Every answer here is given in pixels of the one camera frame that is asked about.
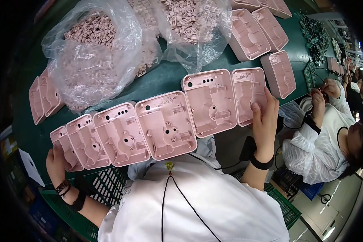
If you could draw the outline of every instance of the white paper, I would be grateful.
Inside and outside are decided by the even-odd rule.
[[[32,160],[30,154],[21,150],[20,148],[19,148],[19,153],[23,160],[24,167],[27,170],[28,176],[31,177],[32,179],[34,179],[41,186],[45,187],[44,182],[43,182],[42,178],[40,177],[39,172],[36,169],[35,163]]]

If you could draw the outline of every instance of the black cable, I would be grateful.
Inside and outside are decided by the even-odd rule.
[[[163,217],[164,217],[164,200],[165,200],[165,191],[167,191],[167,185],[168,185],[168,181],[169,178],[172,177],[173,182],[175,183],[176,188],[179,190],[179,192],[181,193],[181,195],[184,197],[185,201],[187,201],[188,205],[192,208],[192,210],[194,211],[194,213],[196,214],[196,216],[198,216],[198,218],[202,221],[202,223],[206,226],[206,228],[208,228],[208,230],[210,230],[210,232],[213,234],[213,236],[219,241],[221,242],[221,240],[214,234],[214,232],[207,226],[207,224],[203,221],[203,219],[198,215],[198,213],[196,212],[196,210],[194,209],[194,207],[190,204],[190,202],[187,200],[187,198],[184,196],[184,194],[182,193],[182,191],[180,190],[180,188],[178,187],[178,184],[176,184],[176,181],[174,179],[174,177],[172,175],[169,175],[167,182],[165,183],[165,189],[164,189],[164,196],[163,196],[163,204],[161,205],[161,242],[164,242],[164,238],[163,238]]]

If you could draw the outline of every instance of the pink plastic lid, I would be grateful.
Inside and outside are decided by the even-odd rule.
[[[83,166],[79,162],[74,149],[71,146],[65,126],[61,126],[50,133],[53,145],[61,146],[65,156],[64,166],[67,172],[82,171]]]
[[[116,167],[144,162],[150,158],[134,104],[123,103],[93,116],[105,152]]]
[[[91,170],[110,165],[90,114],[84,114],[66,124],[68,137],[79,162]]]
[[[175,91],[140,101],[135,106],[151,156],[164,160],[197,148],[184,93]]]
[[[181,86],[187,96],[197,137],[204,138],[237,125],[235,92],[228,70],[186,75]]]
[[[238,125],[244,127],[253,122],[251,104],[256,102],[261,108],[261,113],[265,113],[265,74],[259,67],[235,69],[232,78],[237,100]]]

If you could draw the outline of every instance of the small plastic component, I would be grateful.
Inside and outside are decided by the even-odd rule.
[[[292,17],[292,13],[290,12],[289,8],[286,6],[284,0],[273,0],[273,2],[276,4],[276,7],[278,9],[276,12],[273,12],[275,16],[283,19]]]
[[[40,98],[46,117],[56,114],[65,105],[60,95],[55,91],[53,80],[48,76],[46,68],[39,77]]]
[[[230,72],[210,70],[186,75],[181,81],[199,138],[237,125],[235,92]]]
[[[241,62],[254,60],[270,51],[270,44],[252,14],[246,9],[233,11],[229,45]]]
[[[97,134],[115,167],[144,162],[150,158],[134,104],[123,103],[93,116]]]
[[[138,102],[135,111],[149,152],[155,160],[168,159],[197,148],[192,117],[181,91]]]
[[[278,23],[277,19],[263,7],[252,12],[253,17],[257,20],[269,41],[271,52],[280,51],[289,42],[288,36],[284,29]]]
[[[251,104],[256,102],[261,107],[261,113],[265,113],[266,86],[264,70],[260,67],[235,69],[232,72],[235,98],[237,102],[238,124],[241,127],[253,122]]]
[[[30,107],[34,124],[38,125],[46,119],[44,115],[42,100],[40,98],[39,77],[37,76],[28,91]]]
[[[284,99],[296,89],[295,76],[285,50],[262,56],[261,63],[273,96]]]
[[[63,154],[65,156],[64,166],[67,172],[77,172],[82,171],[83,166],[68,138],[67,130],[65,126],[61,126],[50,133],[50,138],[53,145],[61,146],[63,149]]]
[[[258,0],[230,0],[232,9],[247,9],[254,11],[260,7]]]
[[[84,114],[69,122],[66,124],[66,129],[74,153],[85,169],[110,165],[90,114]]]
[[[274,0],[258,0],[260,7],[266,7],[270,12],[274,13],[278,10],[278,7]]]

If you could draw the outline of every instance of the hand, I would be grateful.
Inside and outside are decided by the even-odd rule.
[[[313,89],[312,93],[313,121],[316,123],[317,127],[321,128],[324,120],[325,100],[323,94],[319,90]]]
[[[253,135],[257,150],[255,158],[261,163],[269,162],[274,155],[274,139],[276,137],[277,116],[280,102],[271,95],[265,87],[267,99],[266,111],[261,115],[261,109],[257,103],[252,104],[253,110]]]
[[[335,80],[332,80],[331,78],[325,78],[321,91],[324,91],[332,98],[339,98],[341,96],[340,87],[337,85]]]
[[[54,188],[59,186],[65,180],[65,166],[66,161],[61,146],[54,145],[54,149],[50,149],[46,158],[47,173],[50,176]]]

